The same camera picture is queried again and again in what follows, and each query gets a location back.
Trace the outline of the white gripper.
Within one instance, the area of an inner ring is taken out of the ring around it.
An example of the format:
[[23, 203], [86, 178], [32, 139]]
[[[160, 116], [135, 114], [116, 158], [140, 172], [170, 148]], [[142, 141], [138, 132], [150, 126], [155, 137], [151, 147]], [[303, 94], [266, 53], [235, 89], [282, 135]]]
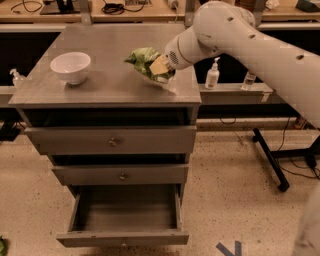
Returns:
[[152, 75], [164, 75], [175, 73], [187, 67], [179, 51], [179, 36], [174, 37], [165, 47], [164, 55], [160, 55], [149, 66]]

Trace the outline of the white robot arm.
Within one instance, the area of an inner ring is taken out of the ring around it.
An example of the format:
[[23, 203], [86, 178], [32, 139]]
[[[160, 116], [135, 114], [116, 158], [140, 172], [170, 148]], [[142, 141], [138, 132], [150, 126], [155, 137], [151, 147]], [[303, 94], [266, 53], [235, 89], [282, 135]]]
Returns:
[[276, 90], [312, 125], [320, 126], [320, 56], [267, 36], [249, 23], [251, 15], [224, 2], [202, 5], [193, 25], [170, 41], [150, 68], [184, 69], [228, 54]]

